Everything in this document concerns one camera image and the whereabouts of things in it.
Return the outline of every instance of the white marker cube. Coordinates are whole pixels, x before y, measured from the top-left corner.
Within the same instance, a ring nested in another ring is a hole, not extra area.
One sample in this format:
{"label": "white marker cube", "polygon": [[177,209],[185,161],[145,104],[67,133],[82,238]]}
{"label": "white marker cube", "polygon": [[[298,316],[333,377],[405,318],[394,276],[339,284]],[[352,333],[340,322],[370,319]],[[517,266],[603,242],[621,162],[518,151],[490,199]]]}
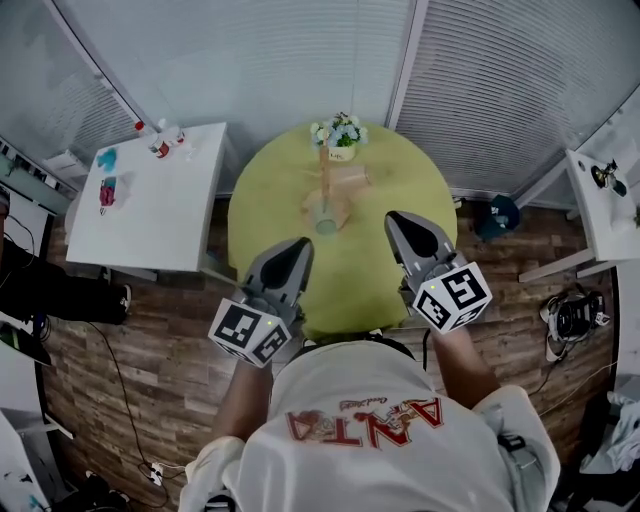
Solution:
{"label": "white marker cube", "polygon": [[475,320],[492,297],[478,265],[469,263],[422,283],[413,309],[444,334]]}
{"label": "white marker cube", "polygon": [[209,338],[232,356],[262,368],[291,335],[279,317],[222,299]]}

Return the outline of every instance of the blue trash bin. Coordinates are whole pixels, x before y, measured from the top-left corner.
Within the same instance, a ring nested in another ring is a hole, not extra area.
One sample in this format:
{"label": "blue trash bin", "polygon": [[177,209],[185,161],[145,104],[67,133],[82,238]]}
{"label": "blue trash bin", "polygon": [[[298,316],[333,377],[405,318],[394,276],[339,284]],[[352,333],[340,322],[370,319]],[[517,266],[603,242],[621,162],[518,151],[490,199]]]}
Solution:
{"label": "blue trash bin", "polygon": [[[491,213],[492,208],[498,209],[496,215],[504,215],[507,218],[504,227],[496,221]],[[486,205],[486,208],[483,208],[480,218],[476,221],[475,231],[482,240],[487,241],[513,231],[519,224],[520,210],[516,204],[506,196],[497,195]]]}

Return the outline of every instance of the flower pot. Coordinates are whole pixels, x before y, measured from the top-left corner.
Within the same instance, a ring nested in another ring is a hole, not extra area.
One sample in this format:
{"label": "flower pot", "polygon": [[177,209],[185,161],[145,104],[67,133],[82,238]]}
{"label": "flower pot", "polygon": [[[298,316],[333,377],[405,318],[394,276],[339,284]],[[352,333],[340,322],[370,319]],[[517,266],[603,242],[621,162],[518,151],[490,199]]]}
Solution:
{"label": "flower pot", "polygon": [[334,162],[348,162],[356,156],[356,145],[329,148],[329,160]]}

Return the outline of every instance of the green tablecloth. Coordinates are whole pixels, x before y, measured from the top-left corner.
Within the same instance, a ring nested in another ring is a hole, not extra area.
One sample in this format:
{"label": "green tablecloth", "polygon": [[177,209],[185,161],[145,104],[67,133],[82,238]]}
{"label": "green tablecloth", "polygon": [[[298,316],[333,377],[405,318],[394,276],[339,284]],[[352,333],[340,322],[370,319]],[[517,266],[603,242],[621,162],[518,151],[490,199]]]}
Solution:
{"label": "green tablecloth", "polygon": [[372,186],[354,201],[337,234],[319,235],[305,224],[301,205],[320,186],[318,152],[307,125],[267,144],[249,162],[229,207],[229,260],[241,278],[260,252],[288,238],[313,241],[315,259],[300,305],[304,331],[369,331],[400,323],[407,310],[397,293],[402,270],[384,232],[389,210],[413,212],[440,225],[455,243],[451,193],[431,159],[404,137],[367,125],[369,144],[347,164],[364,164]]}

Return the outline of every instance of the trash can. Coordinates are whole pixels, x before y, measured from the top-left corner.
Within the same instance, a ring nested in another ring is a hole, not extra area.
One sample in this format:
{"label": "trash can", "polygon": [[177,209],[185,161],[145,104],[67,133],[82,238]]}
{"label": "trash can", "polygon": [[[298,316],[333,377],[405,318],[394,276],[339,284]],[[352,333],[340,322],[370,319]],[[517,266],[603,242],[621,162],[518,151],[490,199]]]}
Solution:
{"label": "trash can", "polygon": [[513,231],[520,224],[520,210],[508,197],[497,195],[476,220],[476,234],[487,241]]}

